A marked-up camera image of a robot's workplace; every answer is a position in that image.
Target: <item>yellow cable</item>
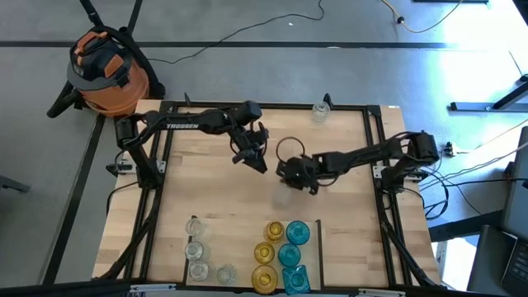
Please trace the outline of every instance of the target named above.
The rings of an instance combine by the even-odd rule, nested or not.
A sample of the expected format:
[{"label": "yellow cable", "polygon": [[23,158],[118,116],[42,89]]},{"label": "yellow cable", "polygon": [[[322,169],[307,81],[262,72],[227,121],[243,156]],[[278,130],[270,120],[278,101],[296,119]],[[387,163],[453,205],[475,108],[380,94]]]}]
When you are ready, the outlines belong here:
[{"label": "yellow cable", "polygon": [[[435,25],[433,26],[430,26],[424,30],[419,30],[419,31],[415,31],[409,27],[407,27],[407,25],[405,24],[405,21],[402,21],[401,24],[403,25],[403,27],[405,29],[407,29],[407,31],[411,32],[411,33],[423,33],[425,31],[429,31],[430,29],[440,25],[441,22],[443,22],[451,13],[453,13],[455,11],[456,8],[458,8],[458,6],[460,4],[462,4],[464,0],[459,0],[459,2],[456,4],[456,6],[449,12],[447,13],[444,17],[442,17]],[[390,8],[390,10],[394,13],[394,15],[396,16],[396,19],[399,19],[401,16],[399,15],[398,11],[396,11],[396,8],[394,8],[389,2],[387,2],[387,0],[381,0],[381,2],[383,2],[388,8]]]}]

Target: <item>shop vacuum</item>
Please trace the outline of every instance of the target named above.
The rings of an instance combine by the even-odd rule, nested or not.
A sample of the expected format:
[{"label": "shop vacuum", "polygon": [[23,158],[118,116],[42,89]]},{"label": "shop vacuum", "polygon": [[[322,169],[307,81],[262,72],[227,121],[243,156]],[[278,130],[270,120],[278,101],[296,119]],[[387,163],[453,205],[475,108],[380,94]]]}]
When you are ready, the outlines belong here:
[{"label": "shop vacuum", "polygon": [[48,117],[73,105],[119,118],[132,114],[139,99],[163,99],[165,87],[128,28],[104,26],[90,0],[80,2],[95,26],[70,48],[68,81]]}]

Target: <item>gray floor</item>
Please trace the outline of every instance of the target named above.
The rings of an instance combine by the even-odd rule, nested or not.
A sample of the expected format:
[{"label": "gray floor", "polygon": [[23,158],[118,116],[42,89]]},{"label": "gray floor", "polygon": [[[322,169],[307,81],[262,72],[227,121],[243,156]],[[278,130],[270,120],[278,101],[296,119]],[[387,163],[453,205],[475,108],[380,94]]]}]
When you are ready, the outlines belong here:
[{"label": "gray floor", "polygon": [[[128,23],[134,1],[93,1],[103,21]],[[393,0],[410,26],[423,28],[453,4]],[[508,1],[463,4],[445,23],[413,35],[392,23],[390,11],[374,0],[323,0],[326,16],[313,22],[285,19],[237,35],[233,40],[444,42],[460,49],[209,49],[170,66],[155,63],[167,98],[260,102],[314,102],[325,92],[337,103],[398,105],[408,130],[426,130],[438,144],[455,141],[471,149],[526,119],[523,114],[449,112],[451,101],[493,101],[528,72],[524,44],[515,38],[526,25]],[[317,16],[316,2],[302,0],[146,0],[136,32],[142,41],[217,40],[241,26],[283,13]],[[72,40],[90,24],[80,5],[67,0],[0,0],[0,40]],[[197,49],[145,49],[148,57],[176,59]],[[0,286],[40,281],[60,217],[95,115],[67,111],[48,119],[45,111],[65,80],[67,49],[0,48],[0,174],[28,183],[31,192],[0,191]],[[455,172],[513,150],[513,131],[498,145],[443,161]],[[91,275],[105,220],[105,203],[115,178],[104,166],[117,152],[107,122],[92,166],[58,281]],[[505,163],[457,181],[500,174]],[[502,207],[502,185],[467,186],[464,193],[481,212]],[[440,187],[423,192],[427,203],[443,199]],[[458,191],[433,222],[476,215]]]}]

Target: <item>wooden tabletop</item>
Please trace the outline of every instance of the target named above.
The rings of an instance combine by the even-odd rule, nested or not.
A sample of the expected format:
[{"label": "wooden tabletop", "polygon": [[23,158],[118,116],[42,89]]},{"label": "wooden tabletop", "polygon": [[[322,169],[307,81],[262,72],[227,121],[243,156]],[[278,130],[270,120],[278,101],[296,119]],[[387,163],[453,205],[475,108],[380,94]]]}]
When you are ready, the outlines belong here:
[{"label": "wooden tabletop", "polygon": [[[159,104],[160,101],[140,101],[137,112],[157,111]],[[180,108],[178,111],[202,110]],[[381,110],[387,138],[405,131],[403,117],[397,106],[382,106]],[[226,246],[228,243],[237,244],[236,240],[221,238],[221,234],[230,226],[261,226],[259,234],[255,234],[252,228],[246,228],[240,229],[237,235],[244,238],[246,234],[248,238],[254,238],[255,235],[261,236],[264,226],[272,220],[315,222],[320,219],[324,284],[386,287],[388,283],[369,166],[351,169],[334,185],[320,188],[316,196],[311,196],[307,191],[285,188],[275,174],[278,162],[276,145],[286,136],[302,140],[308,155],[365,147],[362,114],[358,111],[331,111],[323,125],[316,125],[311,120],[311,111],[264,109],[262,113],[260,121],[270,132],[266,154],[268,171],[264,175],[241,163],[232,164],[233,153],[226,134],[207,135],[199,131],[174,133],[148,279],[183,281],[186,263],[184,249],[188,241],[185,224],[192,215],[207,219],[207,224],[214,226],[212,229],[215,230],[216,240],[224,243],[221,247],[216,244],[210,247],[212,253],[229,250],[230,247]],[[377,139],[374,119],[371,124],[374,138]],[[165,132],[160,140],[158,158],[161,158],[163,151],[164,135]],[[144,145],[147,152],[151,143],[149,141]],[[299,147],[295,145],[293,142],[285,143],[284,148],[281,145],[280,156],[288,158],[300,153]],[[135,179],[132,174],[119,176],[115,186],[123,186]],[[417,190],[417,186],[411,182],[405,186]],[[93,276],[106,272],[129,243],[140,192],[137,186],[131,186],[114,194]],[[422,201],[415,194],[404,192],[398,194],[398,204],[409,252],[427,275],[439,283]],[[257,262],[249,259],[252,259],[253,254],[249,246],[253,242],[257,244],[258,239],[246,243],[248,247],[244,250],[247,250],[247,254],[231,257],[227,261],[230,263],[225,263],[243,271],[239,277],[251,277],[247,271],[257,267]],[[398,252],[394,246],[392,249],[397,280],[402,283]],[[139,274],[143,246],[138,251],[134,264],[135,276]]]}]

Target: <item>clear glass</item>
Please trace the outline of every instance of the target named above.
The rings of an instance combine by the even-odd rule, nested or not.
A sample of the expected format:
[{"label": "clear glass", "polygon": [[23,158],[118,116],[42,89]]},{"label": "clear glass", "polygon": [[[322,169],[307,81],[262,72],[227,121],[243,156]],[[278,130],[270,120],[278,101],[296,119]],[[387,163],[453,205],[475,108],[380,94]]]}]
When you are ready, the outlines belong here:
[{"label": "clear glass", "polygon": [[330,106],[325,101],[317,102],[312,108],[312,120],[316,124],[322,124],[328,117]]},{"label": "clear glass", "polygon": [[204,246],[197,241],[190,242],[185,247],[185,257],[189,260],[200,260],[204,256]]},{"label": "clear glass", "polygon": [[204,225],[200,222],[197,218],[189,219],[187,224],[185,225],[185,230],[187,231],[187,234],[191,236],[198,236],[203,233]]},{"label": "clear glass", "polygon": [[189,266],[189,277],[193,281],[205,281],[209,275],[209,264],[203,261],[194,261]]},{"label": "clear glass", "polygon": [[233,265],[226,264],[221,266],[216,272],[216,278],[222,285],[234,283],[237,279],[237,271]]}]

